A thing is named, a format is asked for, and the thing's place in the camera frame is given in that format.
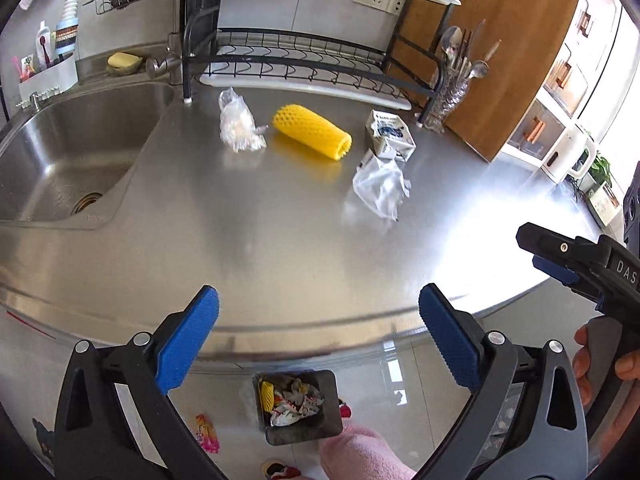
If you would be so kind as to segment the clear zip plastic bag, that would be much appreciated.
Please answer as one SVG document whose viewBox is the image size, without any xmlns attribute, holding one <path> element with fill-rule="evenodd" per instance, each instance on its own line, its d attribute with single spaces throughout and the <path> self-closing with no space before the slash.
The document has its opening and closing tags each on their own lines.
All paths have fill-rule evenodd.
<svg viewBox="0 0 640 480">
<path fill-rule="evenodd" d="M 400 205 L 410 197 L 411 182 L 393 159 L 367 150 L 352 177 L 352 190 L 378 218 L 397 221 Z"/>
</svg>

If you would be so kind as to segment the clear plastic wrap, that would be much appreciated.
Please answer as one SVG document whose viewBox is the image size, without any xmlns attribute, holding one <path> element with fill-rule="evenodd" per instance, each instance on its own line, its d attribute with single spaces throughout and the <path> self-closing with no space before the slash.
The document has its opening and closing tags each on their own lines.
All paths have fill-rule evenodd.
<svg viewBox="0 0 640 480">
<path fill-rule="evenodd" d="M 257 152 L 267 147 L 264 132 L 267 126 L 257 127 L 255 119 L 242 96 L 233 88 L 222 90 L 218 96 L 220 108 L 220 138 L 235 153 Z"/>
</svg>

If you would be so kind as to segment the yellow foam net sleeve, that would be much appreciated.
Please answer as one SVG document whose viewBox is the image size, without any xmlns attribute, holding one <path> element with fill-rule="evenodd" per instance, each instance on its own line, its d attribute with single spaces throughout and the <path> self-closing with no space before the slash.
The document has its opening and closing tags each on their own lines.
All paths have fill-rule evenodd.
<svg viewBox="0 0 640 480">
<path fill-rule="evenodd" d="M 298 104 L 280 107 L 273 127 L 290 139 L 337 162 L 352 148 L 352 136 L 326 118 Z"/>
</svg>

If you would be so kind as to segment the black trash bin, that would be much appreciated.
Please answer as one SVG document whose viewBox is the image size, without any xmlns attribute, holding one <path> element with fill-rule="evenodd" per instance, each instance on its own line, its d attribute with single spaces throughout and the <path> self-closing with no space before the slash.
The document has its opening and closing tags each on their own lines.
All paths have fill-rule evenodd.
<svg viewBox="0 0 640 480">
<path fill-rule="evenodd" d="M 259 429 L 271 446 L 336 437 L 341 402 L 330 370 L 260 373 L 253 377 Z"/>
</svg>

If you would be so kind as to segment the white electric kettle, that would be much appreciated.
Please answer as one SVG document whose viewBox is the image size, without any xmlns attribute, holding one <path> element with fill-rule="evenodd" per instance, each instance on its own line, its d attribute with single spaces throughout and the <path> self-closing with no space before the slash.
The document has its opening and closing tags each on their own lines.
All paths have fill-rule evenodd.
<svg viewBox="0 0 640 480">
<path fill-rule="evenodd" d="M 591 136 L 577 126 L 564 129 L 541 165 L 541 170 L 554 183 L 566 177 L 580 180 L 597 156 L 597 145 Z"/>
</svg>

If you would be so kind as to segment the red white slipper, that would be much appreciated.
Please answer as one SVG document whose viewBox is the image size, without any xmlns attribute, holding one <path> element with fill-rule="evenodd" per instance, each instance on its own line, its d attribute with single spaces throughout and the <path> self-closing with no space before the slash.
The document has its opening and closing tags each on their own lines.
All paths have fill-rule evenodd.
<svg viewBox="0 0 640 480">
<path fill-rule="evenodd" d="M 296 479 L 302 475 L 299 469 L 282 463 L 280 460 L 267 460 L 263 463 L 262 474 L 266 480 Z"/>
</svg>

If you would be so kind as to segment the clear glass utensil vase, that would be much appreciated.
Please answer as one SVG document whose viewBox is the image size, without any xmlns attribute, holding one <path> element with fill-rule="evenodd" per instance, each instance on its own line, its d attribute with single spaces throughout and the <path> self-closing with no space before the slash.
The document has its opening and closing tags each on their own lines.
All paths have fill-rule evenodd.
<svg viewBox="0 0 640 480">
<path fill-rule="evenodd" d="M 425 119 L 427 129 L 443 134 L 448 116 L 463 102 L 471 81 L 459 75 L 457 70 L 447 68 L 442 80 L 442 88 L 436 96 L 435 104 Z"/>
</svg>

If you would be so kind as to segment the flattened white milk carton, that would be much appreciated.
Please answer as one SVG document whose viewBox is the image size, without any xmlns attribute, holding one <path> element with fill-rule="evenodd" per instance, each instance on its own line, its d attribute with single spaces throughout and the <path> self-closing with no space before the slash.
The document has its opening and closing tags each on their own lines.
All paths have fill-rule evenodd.
<svg viewBox="0 0 640 480">
<path fill-rule="evenodd" d="M 366 131 L 369 148 L 379 159 L 408 162 L 416 150 L 409 127 L 396 114 L 371 110 Z"/>
</svg>

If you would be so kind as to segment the stainless steel sink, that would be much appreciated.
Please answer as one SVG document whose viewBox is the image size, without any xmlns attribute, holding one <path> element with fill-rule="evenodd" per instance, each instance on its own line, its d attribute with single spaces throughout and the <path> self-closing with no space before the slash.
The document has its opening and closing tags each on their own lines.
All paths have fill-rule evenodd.
<svg viewBox="0 0 640 480">
<path fill-rule="evenodd" d="M 78 217 L 134 166 L 175 91 L 138 82 L 55 100 L 1 141 L 1 221 Z"/>
</svg>

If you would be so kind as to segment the metal spoon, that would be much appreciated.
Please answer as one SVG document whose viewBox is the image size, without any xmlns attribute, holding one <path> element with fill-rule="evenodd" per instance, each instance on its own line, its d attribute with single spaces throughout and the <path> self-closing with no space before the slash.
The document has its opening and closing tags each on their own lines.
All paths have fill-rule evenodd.
<svg viewBox="0 0 640 480">
<path fill-rule="evenodd" d="M 449 68 L 454 67 L 463 38 L 462 29 L 458 26 L 450 26 L 442 34 L 440 40 L 440 48 L 445 55 L 446 63 Z"/>
</svg>

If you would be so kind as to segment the steel faucet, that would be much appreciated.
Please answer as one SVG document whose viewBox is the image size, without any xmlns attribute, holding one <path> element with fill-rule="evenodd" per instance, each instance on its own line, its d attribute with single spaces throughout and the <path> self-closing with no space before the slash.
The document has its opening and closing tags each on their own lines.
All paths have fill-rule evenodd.
<svg viewBox="0 0 640 480">
<path fill-rule="evenodd" d="M 178 32 L 170 32 L 164 42 L 151 44 L 144 62 L 151 79 L 166 79 L 168 84 L 182 84 L 182 41 Z"/>
</svg>

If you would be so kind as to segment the yellow sponge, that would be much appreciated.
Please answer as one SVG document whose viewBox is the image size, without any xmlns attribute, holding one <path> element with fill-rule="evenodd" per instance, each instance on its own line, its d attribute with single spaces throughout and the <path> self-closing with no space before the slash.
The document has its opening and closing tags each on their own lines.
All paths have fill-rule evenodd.
<svg viewBox="0 0 640 480">
<path fill-rule="evenodd" d="M 116 52 L 113 53 L 106 61 L 107 70 L 117 76 L 127 76 L 134 74 L 141 66 L 143 58 L 140 56 Z"/>
</svg>

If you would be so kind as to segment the white utensil caddy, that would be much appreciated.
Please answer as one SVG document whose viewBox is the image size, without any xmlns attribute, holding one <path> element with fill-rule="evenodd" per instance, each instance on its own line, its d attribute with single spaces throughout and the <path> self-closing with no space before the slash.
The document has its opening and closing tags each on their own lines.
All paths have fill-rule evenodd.
<svg viewBox="0 0 640 480">
<path fill-rule="evenodd" d="M 55 64 L 42 72 L 31 76 L 18 84 L 21 101 L 17 106 L 25 108 L 29 106 L 30 97 L 38 94 L 40 100 L 49 99 L 67 91 L 78 83 L 76 70 L 76 58 L 73 55 L 64 58 L 62 62 Z"/>
</svg>

